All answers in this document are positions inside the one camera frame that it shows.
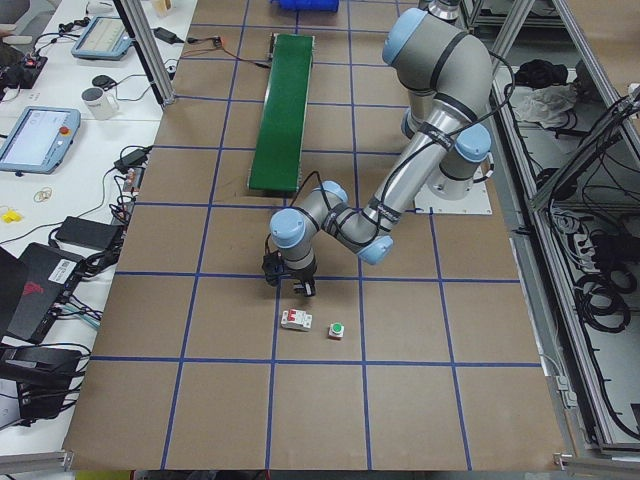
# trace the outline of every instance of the black laptop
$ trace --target black laptop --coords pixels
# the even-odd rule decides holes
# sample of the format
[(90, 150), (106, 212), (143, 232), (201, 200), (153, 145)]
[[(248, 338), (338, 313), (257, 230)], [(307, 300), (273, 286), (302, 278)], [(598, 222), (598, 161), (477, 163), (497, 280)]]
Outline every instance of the black laptop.
[(29, 244), (20, 258), (2, 248), (0, 253), (0, 338), (6, 332), (40, 343), (55, 321), (51, 307), (66, 303), (78, 285), (84, 258), (39, 243)]

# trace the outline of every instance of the green conveyor belt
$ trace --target green conveyor belt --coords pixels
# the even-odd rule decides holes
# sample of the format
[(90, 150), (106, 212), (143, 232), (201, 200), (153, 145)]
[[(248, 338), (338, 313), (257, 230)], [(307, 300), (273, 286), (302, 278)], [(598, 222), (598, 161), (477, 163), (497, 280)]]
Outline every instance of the green conveyor belt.
[(276, 37), (249, 188), (295, 192), (300, 177), (313, 37)]

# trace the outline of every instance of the red marking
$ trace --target red marking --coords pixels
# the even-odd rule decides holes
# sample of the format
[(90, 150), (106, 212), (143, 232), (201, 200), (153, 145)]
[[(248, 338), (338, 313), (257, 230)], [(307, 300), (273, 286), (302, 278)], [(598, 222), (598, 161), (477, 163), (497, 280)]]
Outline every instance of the red marking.
[(32, 293), (44, 293), (44, 288), (42, 288), (35, 282), (25, 283), (24, 290), (22, 291), (22, 296), (26, 297), (27, 295), (31, 295)]

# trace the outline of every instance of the white label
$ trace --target white label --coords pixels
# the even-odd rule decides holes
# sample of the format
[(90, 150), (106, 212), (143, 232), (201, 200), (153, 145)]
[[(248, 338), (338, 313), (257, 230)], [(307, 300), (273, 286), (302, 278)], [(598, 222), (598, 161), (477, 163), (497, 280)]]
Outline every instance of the white label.
[(58, 266), (53, 269), (51, 275), (49, 275), (49, 281), (63, 284), (73, 272), (73, 269), (76, 268), (77, 263), (72, 262), (71, 260), (60, 260), (58, 262)]

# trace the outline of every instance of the blue container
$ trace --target blue container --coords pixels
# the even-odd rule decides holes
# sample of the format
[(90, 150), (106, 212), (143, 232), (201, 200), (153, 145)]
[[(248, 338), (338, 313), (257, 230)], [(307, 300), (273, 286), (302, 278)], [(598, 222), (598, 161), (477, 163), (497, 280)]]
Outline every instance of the blue container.
[(285, 10), (329, 10), (338, 11), (340, 0), (280, 0)]

